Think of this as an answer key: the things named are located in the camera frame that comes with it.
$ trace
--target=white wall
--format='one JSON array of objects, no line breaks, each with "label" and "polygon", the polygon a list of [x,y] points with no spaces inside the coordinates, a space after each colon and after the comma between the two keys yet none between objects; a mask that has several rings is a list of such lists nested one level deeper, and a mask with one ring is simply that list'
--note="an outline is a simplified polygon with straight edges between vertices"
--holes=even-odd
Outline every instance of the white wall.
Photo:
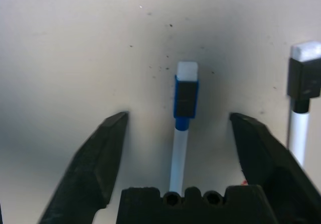
[{"label": "white wall", "polygon": [[[95,223],[115,223],[123,188],[166,192],[180,60],[198,61],[201,84],[184,186],[224,194],[227,185],[241,183],[228,114],[258,118],[285,143],[289,48],[321,40],[320,5],[321,0],[0,0],[4,222],[36,223],[77,148],[119,110],[130,111],[128,158],[112,204]],[[321,100],[313,100],[311,111],[306,170],[321,188]]]}]

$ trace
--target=blue marker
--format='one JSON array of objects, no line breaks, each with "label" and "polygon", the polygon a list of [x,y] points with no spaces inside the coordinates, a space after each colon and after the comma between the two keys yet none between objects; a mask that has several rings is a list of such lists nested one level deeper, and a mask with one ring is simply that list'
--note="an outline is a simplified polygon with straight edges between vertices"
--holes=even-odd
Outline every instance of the blue marker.
[{"label": "blue marker", "polygon": [[182,196],[190,119],[195,118],[198,94],[197,62],[179,62],[176,74],[174,118],[176,119],[170,191]]}]

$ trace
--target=white surface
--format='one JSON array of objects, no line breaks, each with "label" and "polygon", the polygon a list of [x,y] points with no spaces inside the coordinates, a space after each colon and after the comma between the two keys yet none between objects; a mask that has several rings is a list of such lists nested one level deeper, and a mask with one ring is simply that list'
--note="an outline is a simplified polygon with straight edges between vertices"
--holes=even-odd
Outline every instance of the white surface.
[{"label": "white surface", "polygon": [[179,131],[175,128],[170,178],[170,191],[177,192],[180,196],[184,196],[185,191],[182,190],[182,187],[184,180],[184,167],[188,135],[189,130]]},{"label": "white surface", "polygon": [[289,149],[302,167],[304,166],[308,124],[309,113],[298,114],[291,111]]},{"label": "white surface", "polygon": [[[116,223],[123,188],[155,186],[164,194],[179,61],[198,62],[201,82],[183,189],[224,194],[227,185],[242,183],[229,112],[257,118],[286,142],[290,46],[321,40],[320,5],[321,0],[0,0],[4,223],[37,223],[73,154],[119,110],[130,111],[124,158],[111,204],[94,224]],[[304,168],[320,188],[320,98],[311,102],[311,112]]]},{"label": "white surface", "polygon": [[177,80],[196,82],[198,70],[197,62],[179,62],[177,64]]},{"label": "white surface", "polygon": [[321,58],[321,42],[310,41],[292,46],[291,58],[299,62]]}]

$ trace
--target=screw hole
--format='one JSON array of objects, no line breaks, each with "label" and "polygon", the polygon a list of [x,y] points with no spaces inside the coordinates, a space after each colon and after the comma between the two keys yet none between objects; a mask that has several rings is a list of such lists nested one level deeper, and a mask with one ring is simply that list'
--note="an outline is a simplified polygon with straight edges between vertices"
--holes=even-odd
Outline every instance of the screw hole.
[{"label": "screw hole", "polygon": [[221,205],[223,203],[222,196],[216,191],[208,191],[204,194],[204,199],[210,205]]},{"label": "screw hole", "polygon": [[175,192],[168,192],[164,196],[164,203],[170,206],[176,206],[181,203],[181,197]]}]

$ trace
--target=marker eraser end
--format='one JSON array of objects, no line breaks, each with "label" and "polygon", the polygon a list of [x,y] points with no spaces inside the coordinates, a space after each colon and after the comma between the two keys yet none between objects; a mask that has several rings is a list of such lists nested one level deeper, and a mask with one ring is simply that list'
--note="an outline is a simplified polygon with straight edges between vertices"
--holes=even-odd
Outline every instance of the marker eraser end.
[{"label": "marker eraser end", "polygon": [[179,62],[177,66],[177,80],[196,82],[198,79],[197,62]]}]

